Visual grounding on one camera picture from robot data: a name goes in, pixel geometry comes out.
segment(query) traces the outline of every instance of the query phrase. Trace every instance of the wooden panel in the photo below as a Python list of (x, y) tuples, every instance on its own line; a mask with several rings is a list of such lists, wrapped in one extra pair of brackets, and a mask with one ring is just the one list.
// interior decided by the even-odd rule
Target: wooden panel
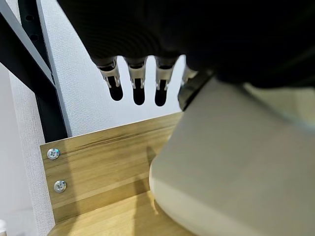
[(57, 224), (49, 236), (193, 236), (170, 219), (150, 192)]
[[(149, 190), (150, 160), (159, 153), (181, 113), (145, 120), (41, 146), (48, 189), (56, 222), (78, 216)], [(57, 160), (47, 150), (58, 148)], [(67, 189), (53, 185), (65, 180)]]

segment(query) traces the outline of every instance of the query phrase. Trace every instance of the white object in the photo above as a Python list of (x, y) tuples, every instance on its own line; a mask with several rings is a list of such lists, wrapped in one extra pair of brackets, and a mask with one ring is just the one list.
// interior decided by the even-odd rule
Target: white object
[(157, 203), (198, 236), (314, 236), (315, 131), (211, 81), (152, 162)]
[(6, 232), (5, 226), (6, 226), (5, 221), (4, 220), (0, 220), (0, 234)]

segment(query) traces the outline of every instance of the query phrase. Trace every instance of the screw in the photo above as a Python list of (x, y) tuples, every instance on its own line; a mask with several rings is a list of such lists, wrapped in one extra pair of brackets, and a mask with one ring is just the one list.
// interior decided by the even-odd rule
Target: screw
[(60, 155), (60, 151), (56, 148), (49, 149), (47, 152), (47, 157), (50, 160), (56, 160)]
[(67, 188), (67, 183), (64, 180), (58, 180), (54, 184), (54, 191), (56, 193), (62, 193), (65, 191), (66, 188)]

